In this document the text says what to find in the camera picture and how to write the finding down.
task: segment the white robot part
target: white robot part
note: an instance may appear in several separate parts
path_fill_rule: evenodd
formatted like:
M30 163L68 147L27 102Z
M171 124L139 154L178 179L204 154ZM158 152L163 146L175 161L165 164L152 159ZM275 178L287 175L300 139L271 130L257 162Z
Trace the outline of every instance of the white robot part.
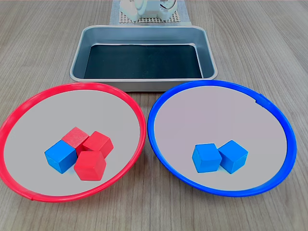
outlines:
M134 1L121 0L120 10L133 22L136 22L140 19L140 15L138 14Z
M120 10L131 21L140 18L160 18L168 20L177 10L176 0L121 0Z

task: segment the red bowl rim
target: red bowl rim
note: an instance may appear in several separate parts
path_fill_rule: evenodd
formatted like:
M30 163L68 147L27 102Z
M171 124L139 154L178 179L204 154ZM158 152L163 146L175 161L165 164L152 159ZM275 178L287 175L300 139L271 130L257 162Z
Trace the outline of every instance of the red bowl rim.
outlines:
M6 140L16 124L16 122L33 106L38 104L39 102L53 96L56 94L60 94L63 92L73 91L73 90L98 90L103 91L106 93L110 93L114 96L117 96L118 98L125 101L134 111L134 113L137 116L139 126L140 126L140 139L138 142L137 149L133 155L133 157L130 159L130 161L127 163L127 165L113 178L108 180L107 182L101 184L100 186L97 186L91 190L81 192L78 194L73 195L67 195L67 196L50 196L50 195L43 195L40 193L33 192L31 190L28 190L21 186L19 183L17 183L8 172L5 162L4 162L4 147ZM59 203L59 202L68 202L68 201L74 201L79 200L91 195L94 195L115 182L117 182L120 178L122 178L129 170L130 168L135 164L135 162L138 160L139 156L141 155L141 152L144 148L146 138L146 123L144 114L142 113L141 108L139 105L134 101L133 98L131 98L128 94L123 92L120 89L117 89L115 87L102 84L102 83L69 83L64 84L60 86L56 86L53 88L50 88L48 90L45 90L27 101L25 101L23 104L21 104L17 109L15 109L9 117L4 121L3 125L0 128L0 177L3 180L3 182L14 192L18 193L19 195L30 199L34 201L41 201L41 202L51 202L51 203Z

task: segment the cube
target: cube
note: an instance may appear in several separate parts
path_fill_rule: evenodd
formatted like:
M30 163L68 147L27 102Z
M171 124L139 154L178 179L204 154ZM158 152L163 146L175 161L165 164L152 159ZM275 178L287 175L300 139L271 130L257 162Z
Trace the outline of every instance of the cube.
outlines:
M67 133L62 140L68 145L76 149L77 156L79 156L81 151L85 151L83 147L84 141L89 137L89 135L77 127Z
M76 150L63 140L45 152L48 164L61 174L65 173L77 160Z
M192 155L192 160L198 173L218 170L221 156L215 144L197 144Z
M104 158L113 150L114 146L111 139L98 131L93 132L92 135L83 143L86 151L101 151Z
M106 161L101 151L82 151L74 170L81 180L101 180L106 168Z
M220 165L230 174L243 167L246 163L248 151L235 141L229 141L218 148L218 151L222 158Z

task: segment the silver tray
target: silver tray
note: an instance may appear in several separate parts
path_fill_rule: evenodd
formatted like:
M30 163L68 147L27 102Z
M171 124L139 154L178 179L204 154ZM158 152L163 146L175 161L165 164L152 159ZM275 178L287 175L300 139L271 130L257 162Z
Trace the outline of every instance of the silver tray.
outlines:
M202 78L87 78L85 73L94 45L192 45L195 48ZM197 26L89 26L81 38L69 72L77 82L100 82L123 91L166 91L178 84L214 79L217 67L206 32Z

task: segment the wooden table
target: wooden table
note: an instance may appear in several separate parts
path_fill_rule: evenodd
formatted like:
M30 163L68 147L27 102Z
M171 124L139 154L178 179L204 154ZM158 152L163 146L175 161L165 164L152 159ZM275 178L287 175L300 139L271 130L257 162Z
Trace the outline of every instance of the wooden table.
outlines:
M23 101L71 82L81 30L109 24L111 1L0 1L0 122ZM193 189L159 162L146 141L127 175L90 198L30 201L0 182L1 231L308 230L308 1L188 1L207 30L217 79L256 90L286 115L298 156L288 178L249 198ZM147 118L158 93L134 93Z

